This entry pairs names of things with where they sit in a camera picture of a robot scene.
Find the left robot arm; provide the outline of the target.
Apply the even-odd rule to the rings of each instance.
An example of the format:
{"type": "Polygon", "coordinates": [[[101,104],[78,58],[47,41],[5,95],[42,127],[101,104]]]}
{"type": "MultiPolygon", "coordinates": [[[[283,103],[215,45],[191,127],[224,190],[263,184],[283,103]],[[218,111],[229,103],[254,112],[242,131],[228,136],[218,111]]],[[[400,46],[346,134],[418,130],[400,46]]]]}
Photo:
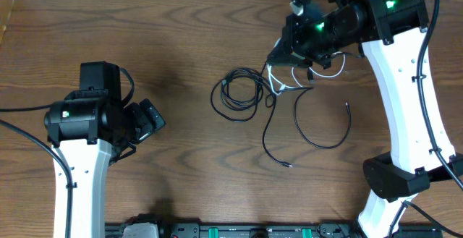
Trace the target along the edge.
{"type": "Polygon", "coordinates": [[[103,237],[109,167],[165,126],[145,99],[130,103],[107,90],[76,90],[51,105],[44,124],[54,163],[55,237],[103,237]]]}

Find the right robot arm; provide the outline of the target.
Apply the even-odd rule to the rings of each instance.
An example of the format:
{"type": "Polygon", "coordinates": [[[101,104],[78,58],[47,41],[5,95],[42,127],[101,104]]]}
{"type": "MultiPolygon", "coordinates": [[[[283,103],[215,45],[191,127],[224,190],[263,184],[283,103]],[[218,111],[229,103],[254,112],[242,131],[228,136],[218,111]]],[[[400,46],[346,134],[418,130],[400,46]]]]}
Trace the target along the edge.
{"type": "Polygon", "coordinates": [[[344,47],[359,46],[380,88],[391,149],[363,164],[370,194],[358,232],[391,237],[414,197],[434,182],[462,177],[462,155],[446,134],[428,61],[437,14],[428,14],[425,0],[328,1],[337,8],[321,14],[312,0],[291,0],[267,65],[329,68],[344,47]]]}

